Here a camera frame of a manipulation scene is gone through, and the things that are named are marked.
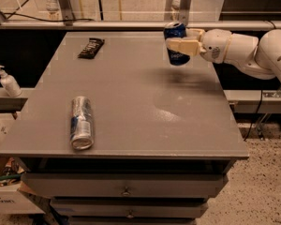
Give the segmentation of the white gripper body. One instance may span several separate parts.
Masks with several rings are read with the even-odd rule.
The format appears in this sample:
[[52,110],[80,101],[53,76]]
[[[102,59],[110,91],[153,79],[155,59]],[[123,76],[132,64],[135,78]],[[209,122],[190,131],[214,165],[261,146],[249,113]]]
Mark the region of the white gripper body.
[[209,62],[223,63],[231,35],[230,31],[221,29],[205,32],[200,39],[202,45],[200,56]]

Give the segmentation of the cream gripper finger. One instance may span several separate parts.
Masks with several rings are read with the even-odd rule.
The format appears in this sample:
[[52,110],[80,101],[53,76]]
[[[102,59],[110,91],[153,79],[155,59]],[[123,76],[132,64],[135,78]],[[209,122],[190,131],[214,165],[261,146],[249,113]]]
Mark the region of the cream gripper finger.
[[185,31],[188,38],[197,41],[201,41],[201,38],[205,34],[205,31],[199,28],[186,28]]
[[188,38],[172,37],[166,39],[166,46],[174,52],[186,54],[189,56],[196,56],[205,53],[202,43],[197,40]]

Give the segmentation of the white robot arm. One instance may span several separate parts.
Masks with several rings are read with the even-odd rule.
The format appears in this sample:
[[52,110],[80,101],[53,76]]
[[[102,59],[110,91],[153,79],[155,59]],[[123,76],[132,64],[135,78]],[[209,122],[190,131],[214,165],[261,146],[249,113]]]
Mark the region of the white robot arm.
[[187,29],[185,37],[167,38],[166,46],[185,55],[200,55],[208,62],[233,65],[257,79],[281,82],[281,29],[261,38],[222,29]]

